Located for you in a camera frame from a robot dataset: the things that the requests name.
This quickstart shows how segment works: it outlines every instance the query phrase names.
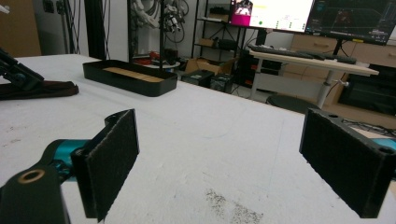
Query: cardboard box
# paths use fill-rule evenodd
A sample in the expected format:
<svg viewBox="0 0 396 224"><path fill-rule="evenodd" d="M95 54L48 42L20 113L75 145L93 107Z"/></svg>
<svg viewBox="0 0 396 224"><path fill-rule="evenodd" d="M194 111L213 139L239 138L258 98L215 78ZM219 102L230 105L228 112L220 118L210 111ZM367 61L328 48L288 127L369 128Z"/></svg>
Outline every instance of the cardboard box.
<svg viewBox="0 0 396 224"><path fill-rule="evenodd" d="M189 59L186 66L186 73L191 73L196 70L207 70L217 74L231 74L233 63L237 59L233 58L227 62L213 61L206 58L193 58Z"/></svg>
<svg viewBox="0 0 396 224"><path fill-rule="evenodd" d="M222 21L228 22L228 15L209 13L208 18L221 19Z"/></svg>
<svg viewBox="0 0 396 224"><path fill-rule="evenodd" d="M208 47L214 47L216 45L214 40L204 38L199 39L198 44Z"/></svg>

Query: storage drawer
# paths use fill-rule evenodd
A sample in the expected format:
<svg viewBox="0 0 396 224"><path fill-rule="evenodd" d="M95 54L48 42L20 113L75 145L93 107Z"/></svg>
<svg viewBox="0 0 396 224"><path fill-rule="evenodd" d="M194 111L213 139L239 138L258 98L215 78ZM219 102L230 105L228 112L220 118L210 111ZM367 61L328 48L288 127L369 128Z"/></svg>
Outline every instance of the storage drawer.
<svg viewBox="0 0 396 224"><path fill-rule="evenodd" d="M323 80L326 79L327 75L329 74L329 70L301 66L296 64L288 64L285 67L285 72L301 74L308 77L318 77L322 78ZM337 72L334 78L339 78L341 75L343 75L343 73Z"/></svg>
<svg viewBox="0 0 396 224"><path fill-rule="evenodd" d="M283 73L283 77L291 77L291 78L296 78L296 79L301 80L302 75L301 75L301 74L295 74L295 73L288 73L288 72L285 72L285 73Z"/></svg>
<svg viewBox="0 0 396 224"><path fill-rule="evenodd" d="M396 47L357 44L352 57L362 63L373 63L389 67L396 66Z"/></svg>
<svg viewBox="0 0 396 224"><path fill-rule="evenodd" d="M291 42L292 49L307 49L332 54L335 46L337 45L336 39L331 39L322 36L313 35L294 35ZM350 55L355 48L356 43L346 42L343 44L343 50L347 55Z"/></svg>

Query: desk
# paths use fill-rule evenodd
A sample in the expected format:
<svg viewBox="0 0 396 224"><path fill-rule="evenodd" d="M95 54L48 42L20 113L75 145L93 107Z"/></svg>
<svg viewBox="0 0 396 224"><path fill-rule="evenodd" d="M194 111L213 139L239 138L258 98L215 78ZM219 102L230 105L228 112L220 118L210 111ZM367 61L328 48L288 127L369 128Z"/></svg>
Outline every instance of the desk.
<svg viewBox="0 0 396 224"><path fill-rule="evenodd" d="M332 85L335 72L351 73L361 76L378 75L378 72L355 64L338 63L333 61L321 61L313 59L303 59L296 57L289 57L276 54L260 53L251 50L250 55L259 59L257 72L253 86L251 88L250 99L254 98L257 89L264 89L268 91L282 92L286 94L299 95L303 97L317 99L317 106L322 108L326 95ZM268 75L261 73L262 60L270 60L280 63L295 63L309 67L316 67L319 69L329 70L324 83L302 81L295 78L282 77L283 71L279 72L280 76Z"/></svg>
<svg viewBox="0 0 396 224"><path fill-rule="evenodd" d="M159 65L154 65L154 64L144 64L143 66L146 66L149 68L160 68ZM180 66L179 62L176 62L175 64L163 64L163 69L168 72L174 72L174 69L179 66Z"/></svg>
<svg viewBox="0 0 396 224"><path fill-rule="evenodd" d="M92 138L106 116L134 108L140 154L107 224L395 223L390 191L379 218L360 219L315 173L299 152L301 114L184 82L146 97L85 79L82 63L95 59L79 55L18 60L80 93L0 103L1 186L53 140ZM72 223L95 223L77 183L62 191Z"/></svg>

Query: black tray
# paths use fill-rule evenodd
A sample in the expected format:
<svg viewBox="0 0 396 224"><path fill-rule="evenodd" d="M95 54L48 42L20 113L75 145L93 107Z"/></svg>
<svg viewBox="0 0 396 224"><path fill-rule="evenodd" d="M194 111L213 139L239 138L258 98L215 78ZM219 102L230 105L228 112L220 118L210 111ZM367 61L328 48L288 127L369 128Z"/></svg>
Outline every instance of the black tray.
<svg viewBox="0 0 396 224"><path fill-rule="evenodd" d="M160 96L174 90L177 86L176 74L143 65L107 60L84 63L82 66L84 77L87 79L146 96ZM121 75L119 72L124 74L133 72L136 76Z"/></svg>

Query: electronic equipment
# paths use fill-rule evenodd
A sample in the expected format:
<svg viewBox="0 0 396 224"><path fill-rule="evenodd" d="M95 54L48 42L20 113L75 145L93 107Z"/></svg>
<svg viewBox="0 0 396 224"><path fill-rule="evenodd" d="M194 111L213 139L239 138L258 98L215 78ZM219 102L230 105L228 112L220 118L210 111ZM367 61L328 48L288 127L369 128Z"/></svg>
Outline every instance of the electronic equipment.
<svg viewBox="0 0 396 224"><path fill-rule="evenodd" d="M0 188L0 223L70 223L66 180L77 180L85 216L104 220L139 154L133 109L105 125L93 139L51 142L35 165L12 176Z"/></svg>
<svg viewBox="0 0 396 224"><path fill-rule="evenodd" d="M349 74L349 86L343 88L338 103L396 116L396 68L370 64L377 76Z"/></svg>
<svg viewBox="0 0 396 224"><path fill-rule="evenodd" d="M269 53L269 54L277 54L277 55L283 55L283 56L290 56L290 57L295 57L295 58L305 58L305 59L314 59L313 56L306 54L306 53L300 53L296 51L290 51L290 50L285 50L285 49L273 49L273 48L267 48L263 46L249 46L251 50L260 52L260 53Z"/></svg>
<svg viewBox="0 0 396 224"><path fill-rule="evenodd" d="M229 39L220 39L219 40L219 49L225 49L225 50L236 50L238 47L238 43L234 40L229 40Z"/></svg>
<svg viewBox="0 0 396 224"><path fill-rule="evenodd" d="M233 77L226 74L217 74L210 78L210 89L231 93L233 88Z"/></svg>
<svg viewBox="0 0 396 224"><path fill-rule="evenodd" d="M24 91L36 88L44 80L38 73L19 63L2 49L0 49L0 76Z"/></svg>
<svg viewBox="0 0 396 224"><path fill-rule="evenodd" d="M194 72L181 76L181 80L193 85L209 88L210 78L215 75L214 72L207 70L196 70Z"/></svg>
<svg viewBox="0 0 396 224"><path fill-rule="evenodd" d="M231 0L230 21L236 26L303 33L314 0Z"/></svg>
<svg viewBox="0 0 396 224"><path fill-rule="evenodd" d="M333 55L329 53L322 53L322 52L317 52L317 51L312 51L312 50L297 50L297 53L303 53L303 54L308 54L313 56L315 59L317 57L323 58L323 60L337 60L339 63L349 63L349 64L355 64L356 63L356 58L351 58L347 56L342 56L342 55Z"/></svg>
<svg viewBox="0 0 396 224"><path fill-rule="evenodd" d="M395 0L318 0L305 32L339 41L386 45L395 24Z"/></svg>

